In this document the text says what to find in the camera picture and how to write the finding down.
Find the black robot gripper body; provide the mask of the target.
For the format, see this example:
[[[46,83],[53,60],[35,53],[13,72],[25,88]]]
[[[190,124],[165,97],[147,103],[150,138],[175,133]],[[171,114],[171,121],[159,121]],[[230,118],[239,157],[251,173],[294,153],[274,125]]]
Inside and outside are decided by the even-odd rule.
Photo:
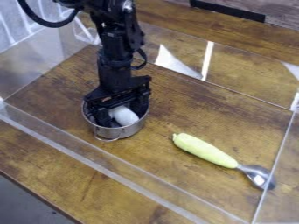
[[[99,86],[85,96],[85,102],[97,108],[113,109],[122,106],[133,102],[138,95],[151,94],[151,80],[149,75],[101,76]]]

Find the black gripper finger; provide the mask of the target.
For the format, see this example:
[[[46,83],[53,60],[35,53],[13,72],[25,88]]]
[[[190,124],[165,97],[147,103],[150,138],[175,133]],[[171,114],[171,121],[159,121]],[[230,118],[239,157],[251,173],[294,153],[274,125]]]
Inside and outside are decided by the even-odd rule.
[[[139,118],[143,117],[150,105],[150,94],[139,94],[131,102],[131,110]]]
[[[102,127],[113,127],[113,118],[109,114],[107,108],[93,108],[93,115],[95,117],[97,124]]]

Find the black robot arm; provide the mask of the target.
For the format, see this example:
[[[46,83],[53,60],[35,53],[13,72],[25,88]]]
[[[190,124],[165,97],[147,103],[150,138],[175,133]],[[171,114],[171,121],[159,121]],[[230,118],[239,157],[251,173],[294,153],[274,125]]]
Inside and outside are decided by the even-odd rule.
[[[146,33],[138,23],[134,0],[54,0],[90,14],[98,29],[102,48],[98,51],[99,86],[85,96],[86,115],[97,125],[111,127],[109,111],[127,103],[139,116],[150,101],[151,77],[134,76],[145,66],[133,64],[143,54]]]

